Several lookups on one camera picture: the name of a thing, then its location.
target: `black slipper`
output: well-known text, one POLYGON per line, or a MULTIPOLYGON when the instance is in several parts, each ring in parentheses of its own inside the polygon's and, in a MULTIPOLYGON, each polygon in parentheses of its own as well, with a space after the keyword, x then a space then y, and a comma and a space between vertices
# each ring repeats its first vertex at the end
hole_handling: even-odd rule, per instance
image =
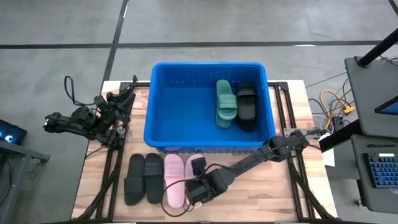
POLYGON ((238 102, 238 115, 235 117, 235 123, 242 131, 251 133, 256 130, 257 126, 257 94, 254 90, 254 84, 245 82, 238 85, 236 100, 238 102))
POLYGON ((145 196, 144 168, 144 156, 134 154, 130 157, 127 177, 124 179, 124 203, 126 205, 136 205, 145 196))
POLYGON ((164 162, 160 155, 150 153, 146 156, 144 175, 148 202, 160 203, 164 189, 164 162))

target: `blue plastic bin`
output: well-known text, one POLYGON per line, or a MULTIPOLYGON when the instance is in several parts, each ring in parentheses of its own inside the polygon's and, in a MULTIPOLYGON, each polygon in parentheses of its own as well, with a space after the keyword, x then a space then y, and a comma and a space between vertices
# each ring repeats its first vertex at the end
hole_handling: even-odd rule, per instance
POLYGON ((275 136, 266 70, 252 62, 158 63, 152 70, 144 140, 164 153, 250 153, 275 136), (216 82, 255 83, 257 129, 216 123, 216 82))

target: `pink slipper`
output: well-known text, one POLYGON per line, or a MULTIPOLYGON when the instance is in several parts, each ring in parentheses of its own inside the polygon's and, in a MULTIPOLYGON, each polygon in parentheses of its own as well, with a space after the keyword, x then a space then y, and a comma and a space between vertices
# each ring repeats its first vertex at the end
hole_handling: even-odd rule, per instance
MULTIPOLYGON (((192 163, 191 161, 194 159, 202 158, 203 155, 201 154, 194 154, 189 159, 187 160, 187 163, 185 163, 185 180, 193 179, 195 176, 193 175, 193 169, 192 169, 192 163)), ((190 206, 189 200, 185 199, 185 203, 187 206, 190 206)), ((201 202, 195 203, 194 208, 200 208, 201 207, 201 202)))
MULTIPOLYGON (((184 161, 176 154, 164 158, 164 180, 166 187, 184 179, 184 161)), ((167 189, 167 201, 170 207, 180 208, 185 199, 185 182, 179 182, 167 189)))

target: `gray floor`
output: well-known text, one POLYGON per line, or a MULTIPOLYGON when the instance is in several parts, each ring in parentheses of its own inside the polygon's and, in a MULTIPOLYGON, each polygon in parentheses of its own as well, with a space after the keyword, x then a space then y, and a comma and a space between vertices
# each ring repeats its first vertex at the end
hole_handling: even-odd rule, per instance
MULTIPOLYGON (((122 1, 0 0, 0 45, 110 44, 122 1)), ((137 0, 129 2, 119 42, 381 40, 397 22, 387 0, 137 0)), ((309 85, 344 72, 344 58, 371 48, 118 49, 110 80, 130 80, 132 75, 148 80, 158 62, 257 61, 264 64, 270 80, 301 79, 309 85)), ((397 46, 384 54, 395 55, 397 46)), ((109 49, 0 49, 0 119, 28 131, 25 145, 52 155, 35 180, 27 180, 13 223, 70 218, 88 141, 72 134, 45 133, 44 116, 53 111, 69 115, 75 109, 63 90, 65 75, 75 79, 76 97, 91 102, 100 92, 108 56, 109 49)), ((324 89, 336 91, 346 78, 312 86, 308 97, 318 99, 324 89)), ((319 110, 312 104, 313 112, 319 110)), ((342 219, 396 223, 398 215, 356 207, 355 182, 330 179, 330 184, 342 219)))

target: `wire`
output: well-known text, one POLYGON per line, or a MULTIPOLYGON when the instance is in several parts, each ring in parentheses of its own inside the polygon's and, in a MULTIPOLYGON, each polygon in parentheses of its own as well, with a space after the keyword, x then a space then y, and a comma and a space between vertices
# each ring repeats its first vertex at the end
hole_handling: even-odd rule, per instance
POLYGON ((67 93, 67 96, 69 97, 69 99, 72 100, 73 104, 76 106, 92 106, 95 105, 95 103, 81 103, 79 101, 77 101, 75 99, 75 85, 73 83, 73 78, 70 77, 69 75, 65 76, 65 78, 63 79, 63 87, 65 89, 65 92, 67 93), (70 96, 69 91, 68 91, 68 85, 67 85, 67 80, 70 80, 70 88, 72 90, 72 96, 70 96))
POLYGON ((6 201, 8 195, 10 194, 10 191, 12 189, 12 175, 14 174, 14 170, 11 168, 11 162, 10 162, 10 158, 7 158, 7 163, 8 163, 8 169, 9 169, 9 185, 7 190, 1 195, 1 202, 0 202, 0 208, 2 207, 2 205, 4 204, 4 202, 6 201))
POLYGON ((325 105, 325 103, 323 102, 323 94, 325 94, 325 93, 331 93, 331 94, 333 94, 333 96, 335 96, 336 99, 338 100, 337 103, 341 102, 341 103, 342 103, 342 106, 344 106, 344 103, 340 100, 340 97, 339 97, 334 91, 331 91, 331 90, 323 90, 323 91, 321 92, 320 98, 321 98, 322 106, 324 107, 325 111, 327 111, 327 109, 328 109, 327 106, 325 105))
POLYGON ((308 144, 308 146, 311 146, 311 147, 317 148, 317 149, 319 149, 319 150, 322 150, 320 147, 315 146, 315 145, 313 145, 313 144, 308 144))
MULTIPOLYGON (((343 93, 345 92, 344 86, 346 85, 347 81, 348 81, 348 78, 344 81, 344 84, 343 84, 343 93)), ((346 95, 344 95, 344 101, 347 102, 347 97, 346 97, 346 95)))
MULTIPOLYGON (((184 180, 178 180, 178 181, 176 181, 176 182, 170 184, 169 186, 167 186, 167 187, 163 190, 162 198, 164 197, 164 193, 166 193, 166 190, 169 189, 169 187, 171 187, 171 186, 173 186, 173 185, 175 185, 175 184, 177 184, 177 183, 181 183, 181 182, 184 182, 184 183, 185 183, 185 182, 187 182, 187 181, 193 181, 193 180, 194 180, 194 179, 189 179, 189 180, 185 180, 185 179, 184 179, 184 180)), ((168 216, 174 217, 174 218, 177 218, 177 217, 180 217, 180 216, 184 215, 185 213, 188 212, 188 209, 190 208, 190 205, 189 205, 182 213, 180 213, 180 214, 178 214, 178 215, 173 215, 173 214, 170 214, 168 211, 166 211, 166 209, 164 208, 164 205, 163 205, 163 200, 160 201, 160 205, 162 206, 162 210, 163 210, 164 213, 166 213, 168 216)))
POLYGON ((321 113, 321 112, 314 112, 314 113, 312 113, 312 114, 324 114, 324 113, 321 113))
POLYGON ((325 114, 325 116, 328 116, 327 111, 323 108, 322 104, 321 104, 318 100, 316 100, 316 99, 314 99, 314 98, 309 98, 309 99, 308 99, 308 101, 311 101, 311 100, 317 102, 317 104, 319 105, 319 107, 323 110, 323 113, 325 114))
MULTIPOLYGON (((205 174, 207 173, 207 171, 208 171, 211 167, 213 167, 213 166, 219 166, 219 167, 222 167, 222 168, 225 168, 225 169, 231 169, 231 170, 233 170, 233 169, 240 169, 240 167, 233 168, 233 167, 228 167, 228 166, 224 166, 224 165, 216 164, 216 163, 211 164, 210 166, 208 166, 208 167, 205 169, 204 173, 202 173, 202 174, 199 175, 198 177, 196 177, 196 178, 194 178, 194 179, 178 180, 178 181, 176 181, 176 182, 170 184, 169 186, 167 186, 167 187, 163 190, 162 198, 164 197, 164 194, 166 193, 166 191, 167 191, 167 189, 168 189, 169 187, 171 187, 171 186, 173 186, 173 185, 175 185, 175 184, 177 184, 177 183, 181 183, 181 182, 184 182, 184 183, 185 183, 185 182, 188 182, 188 181, 198 180, 200 177, 202 177, 203 175, 205 175, 205 174)), ((174 218, 180 217, 180 216, 184 215, 185 213, 191 212, 191 211, 192 211, 192 210, 188 211, 189 208, 192 206, 192 205, 189 205, 186 209, 184 209, 184 211, 183 211, 182 213, 180 213, 180 214, 178 214, 178 215, 173 215, 173 214, 170 214, 168 211, 166 211, 166 209, 164 208, 164 205, 163 205, 163 200, 160 201, 160 205, 162 206, 162 210, 163 210, 164 213, 166 213, 168 216, 174 217, 174 218)))
POLYGON ((340 88, 340 89, 338 89, 337 91, 336 91, 336 94, 338 94, 341 90, 343 89, 343 86, 340 88))
POLYGON ((89 157, 90 155, 92 155, 92 154, 98 152, 99 150, 101 150, 101 149, 103 149, 103 148, 105 148, 105 146, 101 146, 101 147, 95 149, 94 151, 90 152, 89 154, 87 154, 87 155, 85 156, 85 159, 87 159, 87 157, 89 157))
POLYGON ((398 65, 396 65, 396 64, 394 64, 394 63, 392 63, 392 62, 390 62, 390 60, 389 60, 388 58, 385 58, 385 57, 383 57, 383 56, 381 56, 381 55, 380 55, 380 58, 383 58, 383 60, 386 60, 386 61, 387 61, 388 63, 390 63, 391 65, 398 67, 398 65))
POLYGON ((38 168, 38 166, 44 164, 43 162, 38 162, 36 163, 35 167, 33 167, 33 169, 31 171, 28 171, 27 173, 29 174, 29 178, 31 180, 34 180, 36 178, 37 172, 36 169, 38 168))
MULTIPOLYGON (((330 108, 333 108, 333 103, 334 102, 336 102, 336 101, 338 101, 339 99, 334 99, 334 100, 332 100, 330 103, 329 103, 329 107, 330 108)), ((344 103, 346 103, 348 106, 351 106, 351 103, 348 103, 347 101, 345 101, 345 100, 343 100, 343 99, 341 99, 344 103)))
MULTIPOLYGON (((341 96, 341 97, 339 98, 339 102, 340 102, 341 99, 343 99, 343 97, 344 97, 345 95, 347 95, 347 93, 349 93, 350 91, 351 91, 351 89, 349 89, 347 92, 345 92, 345 93, 343 94, 343 96, 341 96)), ((332 115, 333 112, 336 110, 337 105, 338 105, 338 102, 337 102, 335 108, 334 108, 333 110, 330 111, 330 115, 329 115, 328 121, 326 122, 326 125, 325 125, 324 129, 326 129, 326 128, 329 127, 329 124, 330 124, 330 121, 331 121, 331 115, 332 115)))
POLYGON ((342 109, 338 112, 337 117, 340 117, 340 114, 341 114, 341 112, 343 112, 343 110, 344 110, 344 108, 342 108, 342 109))
MULTIPOLYGON (((183 203, 183 204, 182 204, 182 208, 183 208, 184 210, 187 209, 185 206, 187 206, 187 204, 186 204, 186 203, 183 203)), ((195 206, 191 206, 191 207, 192 207, 192 209, 191 209, 191 210, 188 210, 187 212, 192 212, 193 209, 195 208, 195 206)))
MULTIPOLYGON (((316 117, 316 118, 322 118, 321 119, 321 123, 320 123, 320 129, 322 129, 322 121, 323 120, 328 120, 328 118, 326 118, 326 117, 324 117, 324 116, 320 116, 320 115, 312 115, 313 117, 316 117)), ((335 126, 333 125, 333 123, 330 123, 330 126, 331 126, 331 132, 333 133, 334 132, 334 130, 335 130, 335 126)))
POLYGON ((307 86, 306 86, 306 88, 308 88, 308 87, 311 87, 311 86, 314 86, 314 85, 317 85, 317 84, 319 84, 319 83, 326 82, 326 81, 328 81, 328 80, 331 80, 332 78, 339 77, 340 75, 344 75, 344 74, 346 74, 346 73, 347 73, 347 72, 343 72, 343 73, 340 73, 340 74, 338 74, 338 75, 332 76, 332 77, 330 77, 330 78, 327 78, 327 79, 321 80, 321 81, 319 81, 319 82, 312 83, 312 84, 310 84, 310 85, 307 85, 307 86))

